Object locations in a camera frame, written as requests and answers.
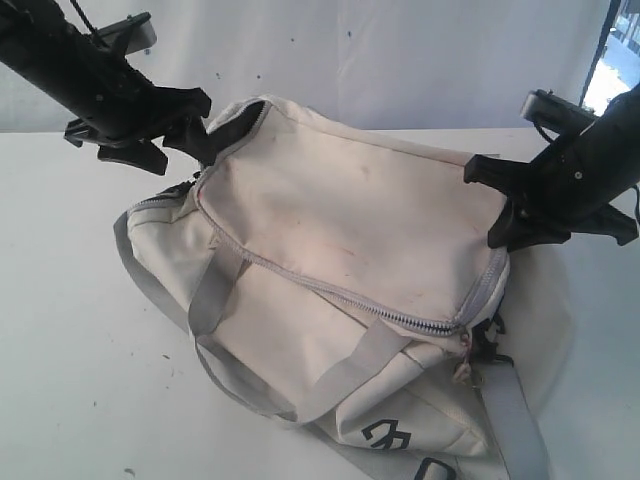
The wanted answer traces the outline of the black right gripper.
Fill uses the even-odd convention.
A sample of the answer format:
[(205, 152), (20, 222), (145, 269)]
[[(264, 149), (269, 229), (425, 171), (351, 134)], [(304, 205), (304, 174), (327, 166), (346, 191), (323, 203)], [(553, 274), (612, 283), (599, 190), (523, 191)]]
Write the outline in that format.
[(480, 154), (466, 163), (466, 184), (520, 200), (522, 209), (508, 199), (490, 228), (491, 249), (562, 244), (565, 232), (639, 237), (639, 214), (629, 217), (612, 205), (639, 189), (639, 101), (613, 99), (597, 117), (580, 133), (556, 133), (530, 164)]

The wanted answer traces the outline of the right robot arm black grey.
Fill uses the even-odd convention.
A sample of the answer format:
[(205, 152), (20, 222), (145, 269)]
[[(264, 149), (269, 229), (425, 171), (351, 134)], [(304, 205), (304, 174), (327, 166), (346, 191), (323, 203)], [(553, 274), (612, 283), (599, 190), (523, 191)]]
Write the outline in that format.
[(529, 162), (475, 155), (464, 167), (465, 182), (506, 198), (489, 247), (562, 244), (574, 233), (608, 236), (620, 246), (638, 239), (639, 217), (612, 202), (639, 184), (639, 89), (617, 95), (600, 116), (535, 90), (521, 115), (541, 136), (557, 136)]

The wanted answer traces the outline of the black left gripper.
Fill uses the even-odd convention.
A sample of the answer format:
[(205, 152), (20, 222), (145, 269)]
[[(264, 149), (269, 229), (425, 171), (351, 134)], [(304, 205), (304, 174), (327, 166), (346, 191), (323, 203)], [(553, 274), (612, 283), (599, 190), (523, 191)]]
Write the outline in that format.
[(167, 156), (152, 142), (201, 165), (216, 153), (204, 120), (212, 100), (201, 88), (157, 87), (100, 44), (97, 30), (83, 34), (65, 19), (29, 21), (29, 83), (76, 116), (65, 139), (99, 145), (97, 157), (164, 175)]

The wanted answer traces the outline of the left robot arm black grey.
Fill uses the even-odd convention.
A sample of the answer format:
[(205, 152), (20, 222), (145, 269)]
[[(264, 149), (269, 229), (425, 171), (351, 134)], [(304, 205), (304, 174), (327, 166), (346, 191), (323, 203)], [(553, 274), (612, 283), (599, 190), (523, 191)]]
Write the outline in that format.
[(150, 13), (87, 29), (81, 33), (55, 1), (4, 1), (1, 61), (72, 112), (65, 139), (97, 145), (101, 161), (164, 175), (168, 147), (211, 164), (210, 97), (200, 88), (157, 86), (127, 60), (157, 41)]

